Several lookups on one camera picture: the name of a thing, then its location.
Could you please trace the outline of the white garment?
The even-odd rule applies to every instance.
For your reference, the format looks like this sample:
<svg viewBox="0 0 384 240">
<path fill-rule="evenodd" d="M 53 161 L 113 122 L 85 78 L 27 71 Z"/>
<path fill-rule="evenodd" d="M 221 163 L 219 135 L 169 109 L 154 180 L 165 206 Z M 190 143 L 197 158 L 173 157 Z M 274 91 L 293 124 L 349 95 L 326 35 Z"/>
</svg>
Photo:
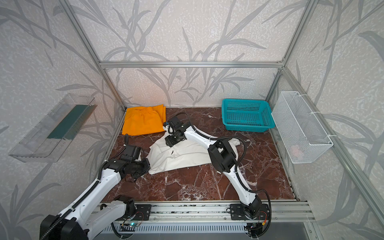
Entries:
<svg viewBox="0 0 384 240">
<path fill-rule="evenodd" d="M 166 137 L 169 135 L 169 133 L 165 133 L 163 137 L 150 146 L 150 152 L 147 156 L 150 163 L 149 174 L 154 175 L 211 163 L 208 146 L 204 147 L 187 139 L 169 147 L 166 145 Z"/>
</svg>

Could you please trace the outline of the orange drawstring shorts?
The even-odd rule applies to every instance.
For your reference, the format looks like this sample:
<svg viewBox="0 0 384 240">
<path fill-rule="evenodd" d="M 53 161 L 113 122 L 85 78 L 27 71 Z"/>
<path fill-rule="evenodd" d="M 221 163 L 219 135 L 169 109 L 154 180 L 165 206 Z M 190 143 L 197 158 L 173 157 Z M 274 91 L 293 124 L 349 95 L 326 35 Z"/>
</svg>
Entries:
<svg viewBox="0 0 384 240">
<path fill-rule="evenodd" d="M 139 136 L 164 132 L 165 121 L 166 107 L 164 105 L 128 108 L 122 135 Z"/>
</svg>

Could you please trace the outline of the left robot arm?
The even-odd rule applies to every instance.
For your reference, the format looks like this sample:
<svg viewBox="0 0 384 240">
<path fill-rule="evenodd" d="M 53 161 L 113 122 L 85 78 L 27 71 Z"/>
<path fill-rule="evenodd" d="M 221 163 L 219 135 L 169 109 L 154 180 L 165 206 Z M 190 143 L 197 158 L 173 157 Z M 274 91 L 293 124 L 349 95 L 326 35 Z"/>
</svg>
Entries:
<svg viewBox="0 0 384 240">
<path fill-rule="evenodd" d="M 92 240 L 114 221 L 149 220 L 151 205 L 135 205 L 131 197 L 118 196 L 102 210 L 93 211 L 127 175 L 134 180 L 150 169 L 148 159 L 141 157 L 140 147 L 126 145 L 118 159 L 109 159 L 98 170 L 96 179 L 68 207 L 41 223 L 41 240 Z"/>
</svg>

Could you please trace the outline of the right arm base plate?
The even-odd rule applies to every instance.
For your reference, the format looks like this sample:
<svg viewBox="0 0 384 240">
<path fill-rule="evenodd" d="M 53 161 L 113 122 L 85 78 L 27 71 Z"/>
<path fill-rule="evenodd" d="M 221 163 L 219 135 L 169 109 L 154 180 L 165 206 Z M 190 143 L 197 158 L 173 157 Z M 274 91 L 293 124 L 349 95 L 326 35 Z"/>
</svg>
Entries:
<svg viewBox="0 0 384 240">
<path fill-rule="evenodd" d="M 241 204 L 230 204 L 229 213 L 231 220 L 244 220 L 244 221 L 265 221 L 268 219 L 270 212 L 267 204 L 262 204 L 260 210 L 256 213 L 254 218 L 247 217 L 244 207 Z"/>
</svg>

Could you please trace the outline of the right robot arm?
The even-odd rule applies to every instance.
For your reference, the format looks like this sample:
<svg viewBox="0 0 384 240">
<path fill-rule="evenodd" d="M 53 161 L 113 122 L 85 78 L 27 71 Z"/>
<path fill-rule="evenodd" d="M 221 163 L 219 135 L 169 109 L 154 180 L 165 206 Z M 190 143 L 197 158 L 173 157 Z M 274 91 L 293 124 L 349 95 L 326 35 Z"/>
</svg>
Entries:
<svg viewBox="0 0 384 240">
<path fill-rule="evenodd" d="M 236 190 L 247 218 L 253 220 L 257 217 L 262 201 L 257 193 L 250 189 L 239 171 L 239 161 L 242 158 L 237 156 L 229 143 L 234 137 L 210 136 L 197 129 L 191 122 L 182 122 L 177 116 L 165 122 L 164 127 L 169 133 L 165 138 L 168 147 L 189 140 L 206 148 L 214 168 L 224 174 Z"/>
</svg>

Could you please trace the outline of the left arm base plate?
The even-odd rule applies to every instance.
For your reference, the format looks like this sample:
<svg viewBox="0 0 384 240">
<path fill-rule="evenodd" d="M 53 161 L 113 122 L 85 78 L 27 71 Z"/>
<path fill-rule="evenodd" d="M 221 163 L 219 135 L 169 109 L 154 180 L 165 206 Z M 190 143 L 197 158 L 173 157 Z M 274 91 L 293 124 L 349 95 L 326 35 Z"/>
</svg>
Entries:
<svg viewBox="0 0 384 240">
<path fill-rule="evenodd" d="M 135 205 L 135 211 L 132 216 L 129 217 L 130 221 L 148 221 L 151 214 L 151 204 L 139 204 Z"/>
</svg>

